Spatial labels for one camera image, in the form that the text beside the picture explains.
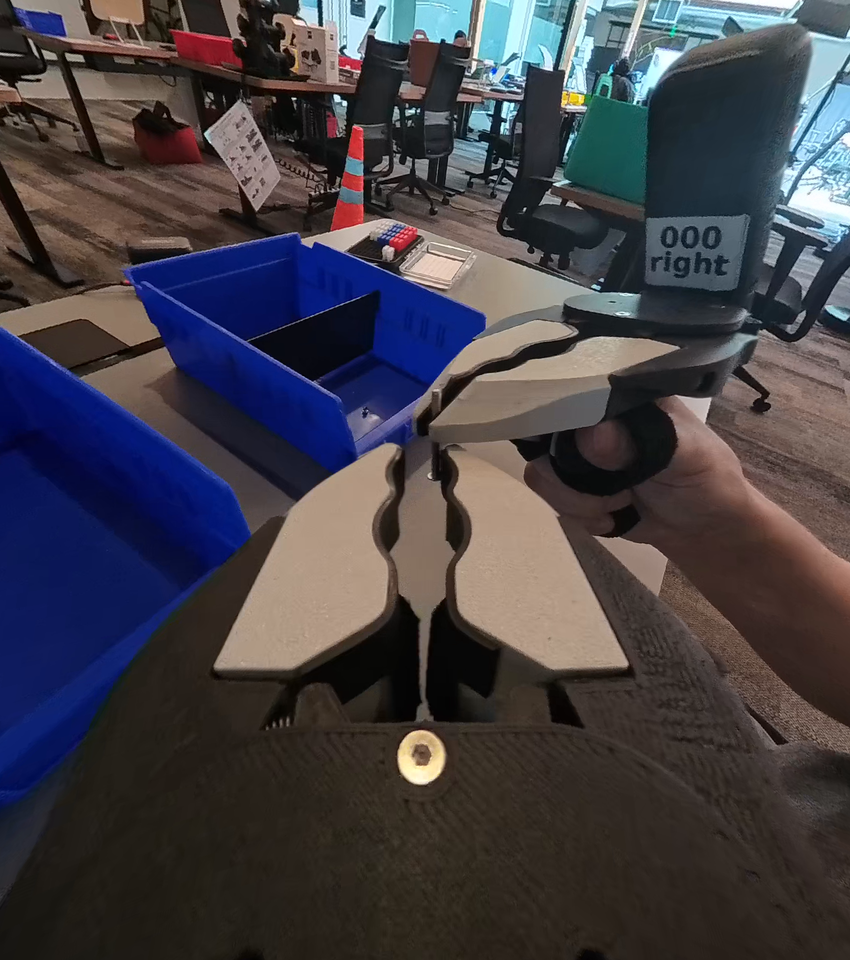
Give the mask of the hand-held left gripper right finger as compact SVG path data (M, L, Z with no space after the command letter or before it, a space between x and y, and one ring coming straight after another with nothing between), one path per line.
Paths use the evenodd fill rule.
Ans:
M466 685L614 677L630 668L555 513L496 465L444 450L454 558L447 610Z

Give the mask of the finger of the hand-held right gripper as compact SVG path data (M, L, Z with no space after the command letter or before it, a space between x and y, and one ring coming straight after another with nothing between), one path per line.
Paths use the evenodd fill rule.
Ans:
M479 376L513 371L531 359L561 354L578 337L578 331L568 324L535 318L467 343L420 399L415 408L415 434L428 436L431 425Z
M514 369L480 373L429 423L435 443L528 439L597 425L611 375L677 351L671 343L596 337Z

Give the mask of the blue labelled plastic bin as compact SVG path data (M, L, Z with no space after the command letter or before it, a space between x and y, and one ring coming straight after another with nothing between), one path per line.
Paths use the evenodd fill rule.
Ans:
M223 480L0 328L0 811L249 537Z

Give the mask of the blue divided plastic bin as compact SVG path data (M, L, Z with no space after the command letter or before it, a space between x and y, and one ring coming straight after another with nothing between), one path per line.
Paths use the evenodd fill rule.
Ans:
M479 310L298 234L126 271L175 365L329 472L403 446L420 398L486 329ZM247 341L373 291L373 349L311 381ZM363 419L360 409L371 414Z

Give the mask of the person's right forearm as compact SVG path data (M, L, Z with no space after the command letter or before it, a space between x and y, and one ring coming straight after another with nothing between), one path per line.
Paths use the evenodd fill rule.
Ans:
M743 494L661 550L791 690L850 728L850 562Z

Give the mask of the person's right hand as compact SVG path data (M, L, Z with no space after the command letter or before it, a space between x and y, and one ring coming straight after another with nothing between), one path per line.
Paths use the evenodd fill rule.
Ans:
M625 537L669 560L700 562L735 533L751 508L750 486L733 451L680 398L659 400L675 430L669 465L646 483L608 497L562 483L547 457L526 465L524 480L559 516L594 536L611 534L614 514L634 509L638 524Z

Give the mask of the green fabric bin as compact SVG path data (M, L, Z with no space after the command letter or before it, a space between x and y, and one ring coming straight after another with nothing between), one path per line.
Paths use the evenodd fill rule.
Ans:
M642 205L647 131L645 104L593 97L571 143L564 178L573 186Z

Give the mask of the black plastic tray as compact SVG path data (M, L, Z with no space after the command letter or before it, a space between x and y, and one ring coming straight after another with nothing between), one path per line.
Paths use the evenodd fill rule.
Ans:
M386 220L372 223L370 230L372 229L373 225L383 221L386 221ZM419 232L419 239L415 244L410 246L403 253L400 253L395 259L386 261L382 258L382 251L367 239L368 234L364 238L360 239L358 242L353 244L352 246L349 246L347 249L347 252L353 257L359 258L365 262L372 263L374 265L383 267L383 269L388 269L393 271L398 270L401 267L401 265L405 263L408 258L410 258L411 254L413 252L416 252L418 248L424 244L424 237Z

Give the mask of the black bin divider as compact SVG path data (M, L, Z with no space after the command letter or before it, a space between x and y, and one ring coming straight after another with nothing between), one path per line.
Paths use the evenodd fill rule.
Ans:
M259 353L311 381L370 354L381 293L373 291L251 338Z

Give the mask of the orange blue-striped traffic cone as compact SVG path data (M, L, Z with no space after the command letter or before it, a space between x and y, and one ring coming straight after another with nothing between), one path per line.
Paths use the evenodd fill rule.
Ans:
M353 125L335 204L332 232L359 226L364 221L365 139L362 126Z

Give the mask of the black smartphone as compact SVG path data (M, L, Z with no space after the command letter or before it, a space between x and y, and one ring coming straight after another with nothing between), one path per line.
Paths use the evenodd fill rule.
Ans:
M122 354L129 345L87 318L19 335L23 342L70 371Z

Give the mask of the black robot toy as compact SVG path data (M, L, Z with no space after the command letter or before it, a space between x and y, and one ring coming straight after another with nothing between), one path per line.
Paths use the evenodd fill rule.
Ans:
M286 31L275 18L296 17L298 11L298 1L239 1L239 37L232 45L243 74L261 79L290 77L294 57L283 52Z

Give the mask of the red bag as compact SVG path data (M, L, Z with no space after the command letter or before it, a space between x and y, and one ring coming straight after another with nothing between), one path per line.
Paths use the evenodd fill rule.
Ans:
M141 157L151 165L203 163L202 150L188 124L177 120L166 103L157 101L140 109L132 121Z

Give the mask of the red plastic bin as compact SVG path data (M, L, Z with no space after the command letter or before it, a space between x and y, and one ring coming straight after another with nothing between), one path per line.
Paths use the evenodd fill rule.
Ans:
M170 35L179 59L236 70L242 67L230 36L175 29L170 31Z

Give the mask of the blue storage bins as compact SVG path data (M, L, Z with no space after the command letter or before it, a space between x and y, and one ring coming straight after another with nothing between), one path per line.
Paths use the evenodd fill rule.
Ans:
M14 13L24 30L47 37L67 38L69 36L66 20L57 11L40 11L14 6Z

